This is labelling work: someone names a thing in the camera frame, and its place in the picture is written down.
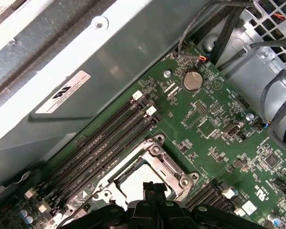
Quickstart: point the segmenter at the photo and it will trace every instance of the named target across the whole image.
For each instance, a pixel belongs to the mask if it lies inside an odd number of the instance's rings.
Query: mesh grille
[[[263,20],[250,21],[254,30],[263,38],[264,41],[284,40],[286,34],[282,28],[286,28],[286,0],[260,0],[259,5],[263,8],[265,17]],[[249,11],[257,18],[260,13],[251,8]],[[286,64],[286,47],[272,48],[277,56]]]

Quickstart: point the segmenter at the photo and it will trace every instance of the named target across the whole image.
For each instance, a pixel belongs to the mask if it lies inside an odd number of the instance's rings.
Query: metal bracket
[[[193,190],[199,174],[194,172],[186,174],[162,148],[165,136],[155,135],[143,140],[132,152],[113,168],[97,185],[98,196],[94,200],[103,199],[127,209],[126,192],[123,191],[122,183],[125,182],[137,169],[149,166],[166,186],[176,194],[175,200],[182,201]]]
[[[259,48],[258,50],[256,50],[256,54],[264,63],[269,63],[276,57],[272,49],[269,47]]]
[[[255,6],[255,9],[262,15],[261,18],[257,18],[253,13],[251,13],[248,9],[246,11],[257,21],[262,20],[264,18],[264,11],[263,8],[258,4],[258,0],[253,0],[253,4]]]

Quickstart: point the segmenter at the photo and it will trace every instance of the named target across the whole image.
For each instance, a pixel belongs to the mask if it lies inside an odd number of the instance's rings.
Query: capacitor
[[[252,113],[247,113],[246,114],[246,120],[251,122],[254,120],[254,115]]]
[[[281,223],[282,223],[281,219],[278,216],[274,215],[274,214],[269,214],[267,216],[267,218],[275,226],[280,226]]]
[[[34,220],[37,219],[37,217],[38,217],[38,215],[36,213],[32,212],[25,219],[26,219],[28,224],[31,224]]]
[[[31,208],[31,207],[25,206],[25,207],[20,211],[20,214],[21,214],[23,217],[27,217],[27,215],[30,214],[31,211],[32,211],[32,208]]]

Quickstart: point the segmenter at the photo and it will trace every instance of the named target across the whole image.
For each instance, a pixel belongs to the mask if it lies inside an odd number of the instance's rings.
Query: white label
[[[253,212],[257,210],[257,207],[254,206],[254,204],[248,200],[243,206],[242,209],[250,216]]]
[[[62,105],[77,89],[79,89],[91,76],[84,71],[79,71],[64,86],[62,86],[48,101],[37,111],[37,114],[51,114]]]
[[[255,186],[255,189],[257,190],[256,192],[256,196],[261,200],[261,201],[265,201],[265,200],[269,200],[269,197],[267,196],[267,194],[269,194],[267,192],[267,190],[264,187],[259,187],[259,186]]]
[[[83,198],[85,198],[87,195],[88,195],[88,194],[87,194],[85,191],[82,192],[82,197],[83,197]]]

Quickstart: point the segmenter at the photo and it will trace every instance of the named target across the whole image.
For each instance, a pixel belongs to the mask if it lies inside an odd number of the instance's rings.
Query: mounting hole
[[[192,178],[193,178],[194,180],[196,180],[196,179],[198,178],[198,175],[197,175],[196,173],[194,173],[194,174],[192,175]]]
[[[97,22],[97,23],[95,24],[95,27],[96,27],[97,29],[100,29],[101,27],[103,27],[103,24],[100,23],[100,22]]]

